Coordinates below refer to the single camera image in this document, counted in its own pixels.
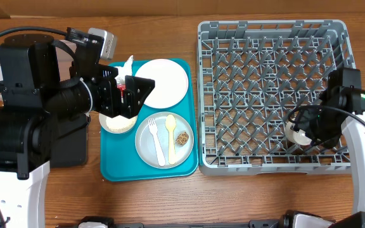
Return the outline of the white ceramic mug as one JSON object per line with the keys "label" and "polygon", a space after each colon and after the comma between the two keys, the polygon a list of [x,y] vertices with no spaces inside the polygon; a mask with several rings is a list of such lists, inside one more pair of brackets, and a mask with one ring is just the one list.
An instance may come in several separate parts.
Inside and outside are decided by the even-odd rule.
{"label": "white ceramic mug", "polygon": [[292,129],[294,123],[287,122],[285,125],[285,137],[292,143],[308,146],[311,144],[312,140],[309,139],[303,130],[295,131]]}

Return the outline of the pale pink plastic fork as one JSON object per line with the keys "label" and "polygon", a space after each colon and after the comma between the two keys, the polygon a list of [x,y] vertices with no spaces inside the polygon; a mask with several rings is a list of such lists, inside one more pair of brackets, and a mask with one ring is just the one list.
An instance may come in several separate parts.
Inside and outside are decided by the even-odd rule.
{"label": "pale pink plastic fork", "polygon": [[149,126],[149,131],[153,136],[158,164],[161,167],[164,167],[165,164],[166,164],[165,157],[164,157],[164,153],[162,151],[160,141],[159,141],[159,138],[158,138],[158,128],[157,128],[157,124],[156,124],[154,118],[149,118],[148,119],[148,126]]}

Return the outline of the yellow plastic spoon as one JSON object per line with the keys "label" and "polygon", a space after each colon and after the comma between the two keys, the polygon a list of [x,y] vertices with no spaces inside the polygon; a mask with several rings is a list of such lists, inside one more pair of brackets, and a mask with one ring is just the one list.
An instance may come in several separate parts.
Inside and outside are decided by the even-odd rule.
{"label": "yellow plastic spoon", "polygon": [[176,129],[176,119],[172,114],[167,115],[165,126],[169,132],[168,160],[169,163],[173,165],[176,163],[176,151],[174,145],[174,130]]}

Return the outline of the grey round plate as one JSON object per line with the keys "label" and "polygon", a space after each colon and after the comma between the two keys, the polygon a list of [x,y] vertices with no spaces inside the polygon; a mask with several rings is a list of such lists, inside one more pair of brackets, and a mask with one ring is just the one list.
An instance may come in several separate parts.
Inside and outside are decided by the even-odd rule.
{"label": "grey round plate", "polygon": [[[176,163],[171,165],[168,160],[168,148],[169,148],[169,132],[166,129],[165,121],[167,115],[172,114],[176,119],[176,129],[174,130],[174,145],[176,151]],[[158,128],[158,138],[160,141],[160,145],[165,157],[165,166],[161,167],[158,164],[157,154],[155,151],[155,144],[153,140],[153,136],[149,131],[148,119],[154,118],[157,128]],[[176,143],[176,139],[178,135],[182,132],[187,132],[189,135],[189,140],[184,146],[180,146]],[[144,161],[147,165],[153,168],[174,168],[188,159],[189,155],[193,151],[194,146],[194,134],[193,129],[190,124],[183,117],[176,113],[171,113],[167,111],[162,111],[158,113],[154,113],[149,117],[145,118],[137,129],[135,135],[135,146],[136,151],[139,157]]]}

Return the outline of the brown food scrap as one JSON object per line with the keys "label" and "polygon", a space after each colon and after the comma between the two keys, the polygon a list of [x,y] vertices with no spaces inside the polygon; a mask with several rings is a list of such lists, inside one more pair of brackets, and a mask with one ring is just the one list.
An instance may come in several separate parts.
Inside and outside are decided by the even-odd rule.
{"label": "brown food scrap", "polygon": [[176,143],[180,146],[184,146],[189,140],[189,135],[187,132],[182,132],[178,135]]}

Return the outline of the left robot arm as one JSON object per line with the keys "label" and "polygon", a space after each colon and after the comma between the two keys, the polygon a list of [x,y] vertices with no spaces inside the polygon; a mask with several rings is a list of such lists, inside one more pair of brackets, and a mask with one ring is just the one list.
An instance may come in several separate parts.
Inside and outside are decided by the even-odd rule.
{"label": "left robot arm", "polygon": [[2,33],[0,64],[0,227],[44,227],[51,153],[60,125],[95,111],[135,117],[154,80],[102,65],[105,38],[72,28]]}

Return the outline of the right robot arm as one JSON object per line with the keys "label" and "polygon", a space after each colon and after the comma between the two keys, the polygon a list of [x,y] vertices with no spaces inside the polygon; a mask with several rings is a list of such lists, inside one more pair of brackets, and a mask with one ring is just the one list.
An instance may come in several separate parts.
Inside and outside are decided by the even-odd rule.
{"label": "right robot arm", "polygon": [[332,226],[365,227],[365,90],[360,71],[341,68],[329,73],[319,99],[319,105],[300,107],[297,127],[312,143],[328,149],[345,138],[354,185],[352,215]]}

